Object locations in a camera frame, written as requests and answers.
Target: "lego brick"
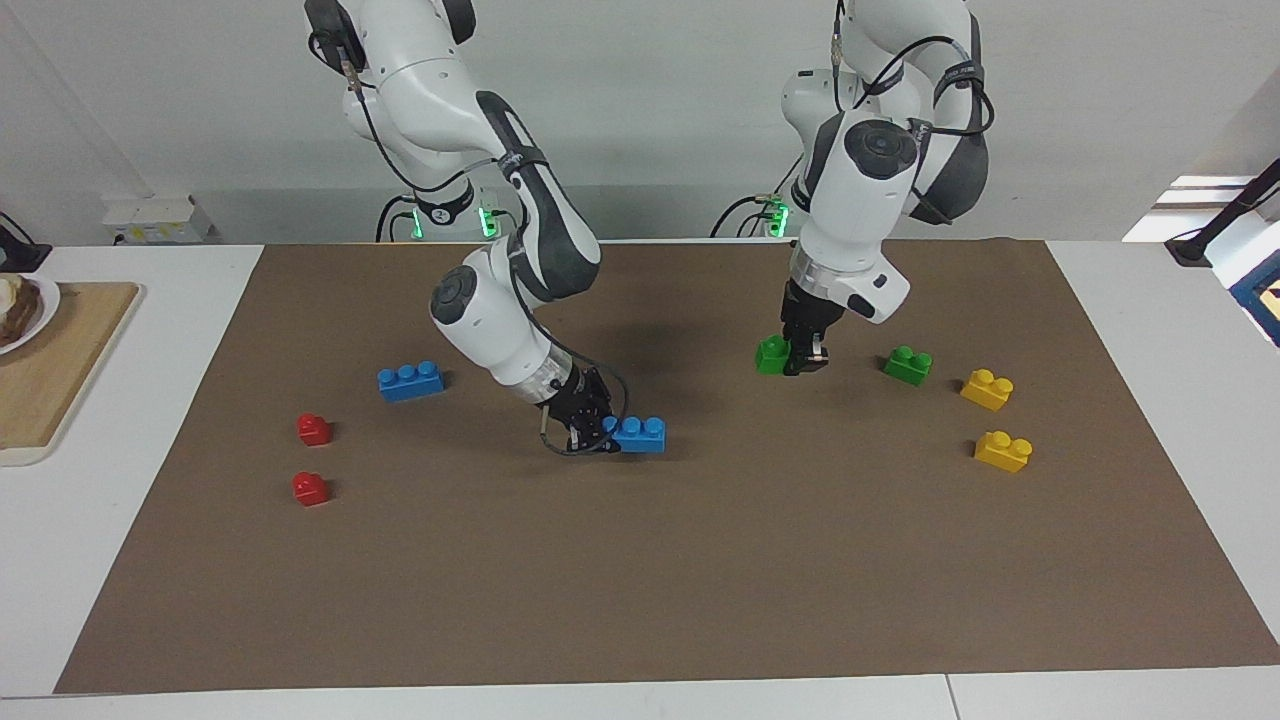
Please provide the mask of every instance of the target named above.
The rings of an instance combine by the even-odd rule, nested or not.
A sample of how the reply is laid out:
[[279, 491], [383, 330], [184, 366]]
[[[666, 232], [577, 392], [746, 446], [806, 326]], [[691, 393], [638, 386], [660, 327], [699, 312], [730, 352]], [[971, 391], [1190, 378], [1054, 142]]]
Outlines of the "lego brick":
[[444, 392], [444, 377], [435, 363], [424, 360], [413, 365], [403, 365], [399, 370], [385, 369], [378, 373], [378, 392], [387, 402], [401, 402], [415, 397], [425, 397]]
[[667, 451], [667, 423], [662, 418], [649, 418], [641, 423], [640, 418], [632, 415], [622, 420], [622, 427], [618, 428], [618, 419], [611, 415], [604, 419], [604, 432], [613, 432], [613, 439], [622, 446], [622, 452]]
[[781, 375], [791, 355], [791, 342], [782, 336], [769, 336], [755, 348], [755, 370], [762, 375]]
[[315, 473], [298, 473], [293, 475], [293, 497], [306, 507], [329, 502], [329, 484]]
[[910, 347], [900, 345], [893, 348], [884, 363], [884, 374], [919, 387], [924, 378], [929, 377], [932, 368], [933, 357], [931, 355], [915, 352]]
[[991, 370], [979, 368], [969, 374], [969, 382], [960, 391], [960, 397], [995, 411], [1004, 407], [1005, 402], [1009, 402], [1009, 396], [1012, 392], [1012, 380], [1009, 378], [997, 378]]
[[320, 415], [311, 413], [298, 415], [298, 439], [310, 447], [329, 445], [333, 439], [333, 425]]
[[1032, 443], [1025, 439], [1012, 439], [1009, 433], [996, 430], [982, 436], [973, 456], [1001, 470], [1016, 473], [1027, 466], [1032, 457]]

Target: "white wall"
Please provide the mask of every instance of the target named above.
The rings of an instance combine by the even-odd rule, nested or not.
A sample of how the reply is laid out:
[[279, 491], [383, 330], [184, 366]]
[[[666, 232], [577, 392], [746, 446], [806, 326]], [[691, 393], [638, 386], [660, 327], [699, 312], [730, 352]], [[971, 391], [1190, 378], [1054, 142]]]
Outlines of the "white wall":
[[[228, 241], [371, 234], [394, 179], [344, 127], [301, 0], [0, 1], [147, 184], [195, 193]], [[696, 236], [794, 159], [778, 96], [826, 63], [831, 5], [476, 0], [463, 55], [602, 236]], [[1274, 0], [970, 6], [1000, 113], [991, 183], [955, 227], [900, 236], [1119, 240], [1280, 64]], [[0, 204], [42, 237], [105, 241], [95, 200], [119, 186], [12, 51], [0, 79]]]
[[1231, 118], [1196, 160], [1190, 174], [1256, 176], [1276, 158], [1280, 158], [1280, 70]]

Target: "table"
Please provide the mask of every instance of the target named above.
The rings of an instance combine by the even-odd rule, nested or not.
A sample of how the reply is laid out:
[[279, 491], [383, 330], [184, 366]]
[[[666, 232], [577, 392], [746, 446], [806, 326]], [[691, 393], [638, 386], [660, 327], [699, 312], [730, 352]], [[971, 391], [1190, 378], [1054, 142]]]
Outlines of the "table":
[[[1280, 492], [1265, 427], [1280, 356], [1208, 272], [1157, 246], [1051, 243], [1116, 366], [1263, 619], [1280, 625]], [[47, 694], [234, 311], [259, 247], [61, 249], [54, 279], [134, 279], [147, 296], [54, 456], [0, 473], [0, 696]], [[1172, 316], [1170, 307], [1181, 307]], [[173, 338], [182, 338], [180, 343]], [[109, 477], [99, 457], [110, 454]], [[12, 716], [1002, 717], [1166, 716], [1235, 708], [1266, 716], [1280, 667], [927, 675], [751, 683], [229, 692], [136, 698], [8, 700]], [[1224, 705], [1235, 698], [1235, 705]], [[1065, 705], [1068, 701], [1074, 705]]]

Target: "blue lego brick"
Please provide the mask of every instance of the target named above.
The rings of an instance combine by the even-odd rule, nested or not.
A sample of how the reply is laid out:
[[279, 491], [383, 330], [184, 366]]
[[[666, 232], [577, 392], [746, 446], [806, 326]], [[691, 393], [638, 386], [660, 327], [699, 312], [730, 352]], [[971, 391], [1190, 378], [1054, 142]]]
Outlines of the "blue lego brick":
[[378, 392], [387, 402], [401, 402], [415, 397], [425, 397], [444, 392], [444, 378], [435, 363], [424, 360], [413, 365], [403, 365], [399, 370], [385, 369], [378, 373]]
[[[617, 418], [611, 415], [604, 419], [604, 432], [611, 432], [617, 425]], [[622, 452], [666, 452], [667, 423], [663, 423], [662, 418], [649, 418], [641, 423], [640, 418], [632, 415], [622, 420], [622, 427], [613, 433], [613, 439], [622, 446]]]

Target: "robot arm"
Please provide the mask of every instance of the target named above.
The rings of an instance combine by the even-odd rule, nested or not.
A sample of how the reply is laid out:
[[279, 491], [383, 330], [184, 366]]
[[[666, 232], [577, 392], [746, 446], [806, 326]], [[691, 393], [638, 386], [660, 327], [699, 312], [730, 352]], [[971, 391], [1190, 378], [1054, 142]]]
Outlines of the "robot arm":
[[[827, 328], [845, 311], [882, 323], [910, 283], [881, 252], [899, 217], [950, 223], [986, 183], [977, 22], [963, 0], [856, 0], [842, 50], [856, 74], [803, 70], [782, 109], [804, 143], [791, 196], [809, 213], [782, 300], [785, 373], [827, 365]], [[831, 83], [860, 87], [832, 115]], [[933, 88], [922, 97], [919, 83]]]
[[[326, 64], [348, 79], [348, 110], [358, 108], [380, 147], [431, 179], [457, 168], [462, 152], [479, 151], [497, 161], [524, 206], [513, 236], [476, 250], [440, 281], [431, 295], [435, 325], [499, 384], [563, 423], [570, 451], [616, 450], [603, 429], [611, 410], [599, 373], [580, 369], [531, 314], [588, 290], [600, 246], [516, 111], [479, 90], [458, 58], [457, 44], [475, 27], [470, 0], [366, 0], [357, 22], [337, 0], [306, 0], [306, 10]], [[439, 190], [397, 174], [419, 193]]]

